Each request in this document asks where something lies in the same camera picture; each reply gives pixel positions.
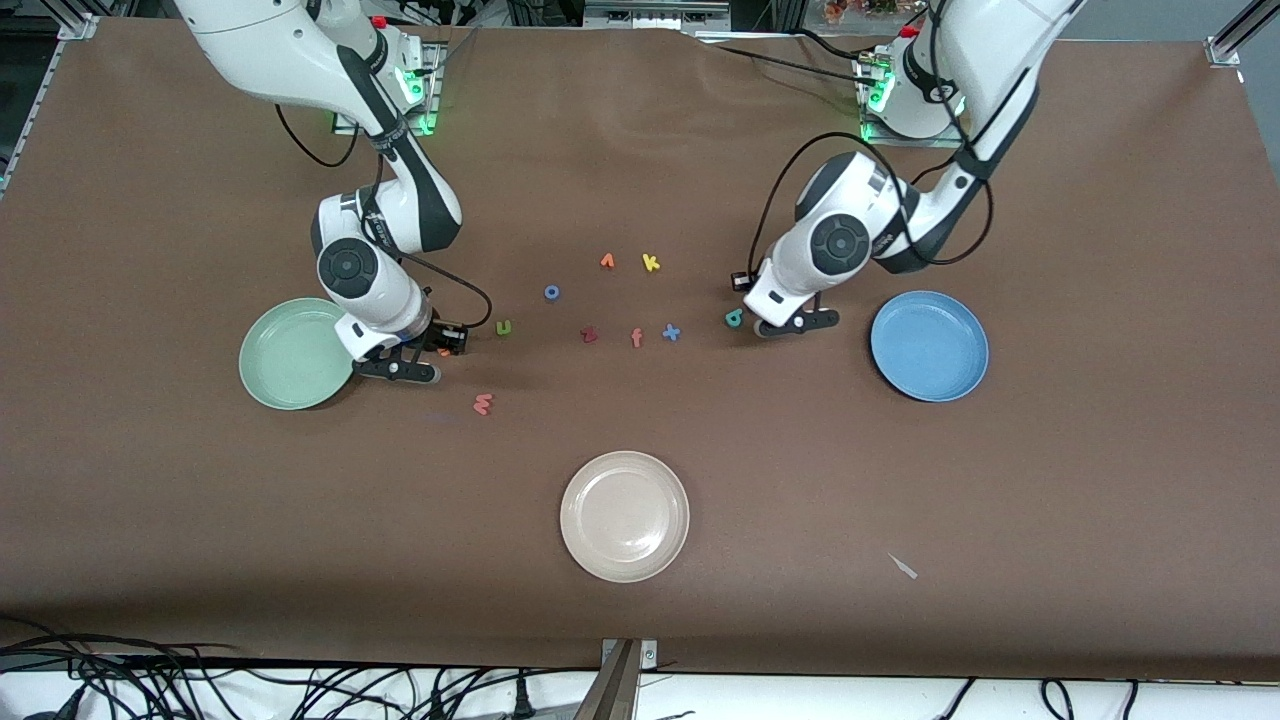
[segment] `green led light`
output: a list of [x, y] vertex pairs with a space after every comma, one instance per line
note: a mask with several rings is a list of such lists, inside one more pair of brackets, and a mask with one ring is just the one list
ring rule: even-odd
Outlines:
[[893, 85], [896, 79], [893, 73], [886, 72], [884, 79], [876, 83], [876, 92], [872, 92], [868, 99], [867, 106], [872, 109], [873, 113], [883, 113], [884, 105], [888, 104], [888, 94], [893, 91]]
[[425, 115], [419, 115], [417, 118], [417, 131], [416, 135], [434, 135], [435, 133], [435, 120], [439, 113], [428, 113]]
[[396, 82], [401, 86], [401, 92], [404, 94], [404, 100], [413, 102], [422, 95], [422, 90], [421, 86], [416, 83], [413, 87], [410, 87], [408, 81], [411, 79], [415, 79], [413, 73], [408, 73], [404, 70], [399, 70], [398, 73], [396, 73]]

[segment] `green plate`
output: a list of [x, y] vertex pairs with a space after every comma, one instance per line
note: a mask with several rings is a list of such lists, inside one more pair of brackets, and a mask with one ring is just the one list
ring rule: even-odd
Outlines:
[[332, 397], [351, 377], [351, 355], [333, 331], [342, 315], [319, 297], [268, 310], [241, 345], [244, 389], [276, 410], [302, 410]]

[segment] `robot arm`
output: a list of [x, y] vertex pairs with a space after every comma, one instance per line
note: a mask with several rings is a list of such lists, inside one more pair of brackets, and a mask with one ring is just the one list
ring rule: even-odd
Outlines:
[[[888, 173], [861, 152], [828, 160], [801, 192], [795, 227], [767, 252], [746, 296], [748, 307], [769, 325], [800, 320], [801, 328], [803, 305], [851, 278], [870, 259], [891, 273], [928, 266], [1030, 117], [1044, 54], [1083, 4], [932, 0], [920, 35], [895, 49], [895, 65], [908, 81], [893, 91], [884, 119], [896, 128], [938, 132], [945, 128], [937, 127], [941, 104], [957, 101], [948, 90], [955, 87], [970, 108], [975, 128], [970, 145], [955, 152], [925, 193], [901, 179], [895, 187]], [[938, 74], [952, 79], [932, 74], [931, 46], [937, 50]], [[941, 113], [946, 119], [946, 110]], [[911, 118], [923, 120], [913, 124]]]
[[430, 302], [393, 255], [448, 247], [462, 210], [402, 113], [412, 97], [398, 92], [406, 70], [397, 63], [412, 41], [374, 28], [355, 0], [177, 4], [227, 82], [270, 102], [346, 115], [369, 135], [396, 179], [321, 201], [311, 225], [316, 272], [347, 311], [335, 331], [357, 361], [421, 336]]

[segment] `blue plate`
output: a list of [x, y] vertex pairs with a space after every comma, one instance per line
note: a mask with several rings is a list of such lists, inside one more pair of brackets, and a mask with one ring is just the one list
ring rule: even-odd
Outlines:
[[872, 323], [872, 356], [906, 395], [948, 402], [987, 374], [987, 333], [959, 300], [916, 290], [890, 300]]

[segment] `table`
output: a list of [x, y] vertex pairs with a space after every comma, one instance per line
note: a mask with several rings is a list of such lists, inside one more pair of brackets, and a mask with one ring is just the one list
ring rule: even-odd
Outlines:
[[[479, 332], [439, 386], [278, 413], [239, 342], [320, 293], [311, 214], [372, 154], [317, 168], [178, 22], [104, 19], [0, 202], [0, 607], [276, 657], [590, 666], [603, 637], [657, 637], [686, 670], [1274, 676], [1280, 192], [1243, 88], [1194, 44], [1062, 42], [1042, 90], [987, 246], [869, 268], [827, 293], [838, 328], [763, 343], [724, 327], [728, 274], [790, 154], [855, 127], [851, 92], [673, 32], [481, 31], [425, 141], [465, 215], [433, 260], [512, 334]], [[767, 237], [845, 150], [797, 165]], [[905, 176], [943, 158], [887, 152]], [[991, 338], [959, 402], [874, 372], [872, 316], [914, 288]], [[558, 533], [570, 475], [617, 448], [667, 461], [694, 509], [635, 585]]]

